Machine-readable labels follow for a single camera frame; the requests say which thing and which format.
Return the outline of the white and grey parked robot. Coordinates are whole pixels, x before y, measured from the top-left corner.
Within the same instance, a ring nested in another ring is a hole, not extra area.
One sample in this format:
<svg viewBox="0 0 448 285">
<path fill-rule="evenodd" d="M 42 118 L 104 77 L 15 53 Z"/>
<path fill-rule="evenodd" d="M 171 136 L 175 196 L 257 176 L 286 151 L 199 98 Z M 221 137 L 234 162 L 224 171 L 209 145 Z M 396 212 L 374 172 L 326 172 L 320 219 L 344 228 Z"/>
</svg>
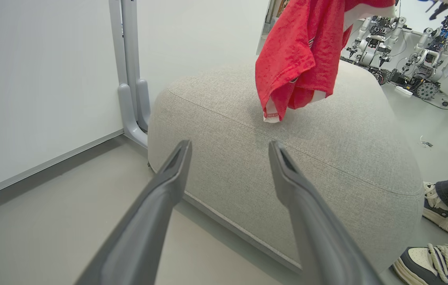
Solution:
<svg viewBox="0 0 448 285">
<path fill-rule="evenodd" d="M 448 15 L 437 29 L 426 28 L 401 70 L 394 69 L 389 80 L 420 99 L 433 99 L 443 76 L 440 66 L 448 57 Z"/>
<path fill-rule="evenodd" d="M 374 15 L 365 18 L 357 31 L 357 38 L 346 48 L 349 57 L 340 56 L 340 59 L 364 68 L 377 79 L 379 85 L 384 85 L 391 72 L 383 69 L 382 65 L 391 61 L 392 48 L 405 24 L 405 17 Z"/>
</svg>

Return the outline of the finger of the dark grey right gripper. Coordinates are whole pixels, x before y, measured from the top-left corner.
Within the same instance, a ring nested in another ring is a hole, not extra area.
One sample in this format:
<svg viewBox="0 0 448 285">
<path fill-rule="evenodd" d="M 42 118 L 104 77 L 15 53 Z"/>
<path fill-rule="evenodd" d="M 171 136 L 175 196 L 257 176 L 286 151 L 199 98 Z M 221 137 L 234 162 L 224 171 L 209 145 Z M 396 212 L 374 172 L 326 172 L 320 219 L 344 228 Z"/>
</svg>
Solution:
<svg viewBox="0 0 448 285">
<path fill-rule="evenodd" d="M 289 212 L 304 285 L 384 285 L 287 150 L 271 141 L 268 156 L 276 195 Z"/>
</svg>

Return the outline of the white partition panel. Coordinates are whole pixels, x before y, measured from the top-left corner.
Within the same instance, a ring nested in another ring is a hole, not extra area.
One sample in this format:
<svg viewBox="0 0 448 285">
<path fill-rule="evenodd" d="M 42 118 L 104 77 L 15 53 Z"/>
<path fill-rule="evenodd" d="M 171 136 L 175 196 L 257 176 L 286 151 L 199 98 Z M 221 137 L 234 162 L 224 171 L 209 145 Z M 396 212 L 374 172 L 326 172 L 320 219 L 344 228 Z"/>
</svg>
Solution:
<svg viewBox="0 0 448 285">
<path fill-rule="evenodd" d="M 111 0 L 0 0 L 0 190 L 121 134 Z"/>
</svg>

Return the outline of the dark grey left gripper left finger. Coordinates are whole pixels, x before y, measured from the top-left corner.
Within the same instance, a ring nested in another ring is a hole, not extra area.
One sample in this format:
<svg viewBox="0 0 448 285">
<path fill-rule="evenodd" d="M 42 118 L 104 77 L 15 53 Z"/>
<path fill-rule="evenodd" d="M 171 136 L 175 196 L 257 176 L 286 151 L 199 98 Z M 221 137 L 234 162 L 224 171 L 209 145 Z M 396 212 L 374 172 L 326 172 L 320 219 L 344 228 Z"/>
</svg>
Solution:
<svg viewBox="0 0 448 285">
<path fill-rule="evenodd" d="M 192 144 L 182 140 L 74 285 L 155 285 L 173 208 L 182 200 Z"/>
</svg>

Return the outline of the grey metal partition post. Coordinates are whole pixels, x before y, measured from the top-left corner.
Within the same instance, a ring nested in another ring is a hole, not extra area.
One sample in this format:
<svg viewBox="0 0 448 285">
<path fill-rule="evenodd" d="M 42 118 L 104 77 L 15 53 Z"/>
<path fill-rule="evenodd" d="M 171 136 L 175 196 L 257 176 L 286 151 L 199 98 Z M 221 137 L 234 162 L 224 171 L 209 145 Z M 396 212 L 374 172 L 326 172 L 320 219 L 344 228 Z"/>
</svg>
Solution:
<svg viewBox="0 0 448 285">
<path fill-rule="evenodd" d="M 148 149 L 149 89 L 141 77 L 138 46 L 138 0 L 108 0 L 124 135 Z"/>
</svg>

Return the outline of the red and white shirt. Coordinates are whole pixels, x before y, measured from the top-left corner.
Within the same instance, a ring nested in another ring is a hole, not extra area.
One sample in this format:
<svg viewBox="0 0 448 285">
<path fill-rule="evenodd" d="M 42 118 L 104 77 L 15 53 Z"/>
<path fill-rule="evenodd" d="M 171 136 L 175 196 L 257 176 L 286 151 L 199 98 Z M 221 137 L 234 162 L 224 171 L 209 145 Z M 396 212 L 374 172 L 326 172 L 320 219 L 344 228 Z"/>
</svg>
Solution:
<svg viewBox="0 0 448 285">
<path fill-rule="evenodd" d="M 394 16 L 395 0 L 289 0 L 255 63 L 264 121 L 331 96 L 353 23 L 374 15 Z"/>
</svg>

